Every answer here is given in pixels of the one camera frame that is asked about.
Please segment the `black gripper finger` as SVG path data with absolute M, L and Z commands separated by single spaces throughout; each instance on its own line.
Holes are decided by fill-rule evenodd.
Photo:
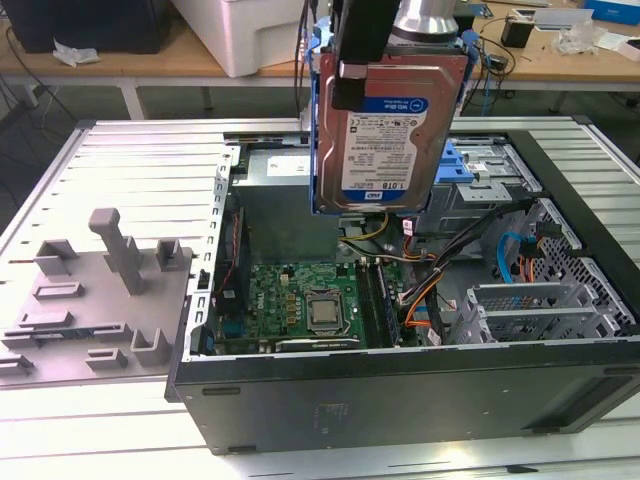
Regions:
M 362 108 L 368 67 L 382 59 L 399 6 L 400 0 L 333 2 L 334 109 Z

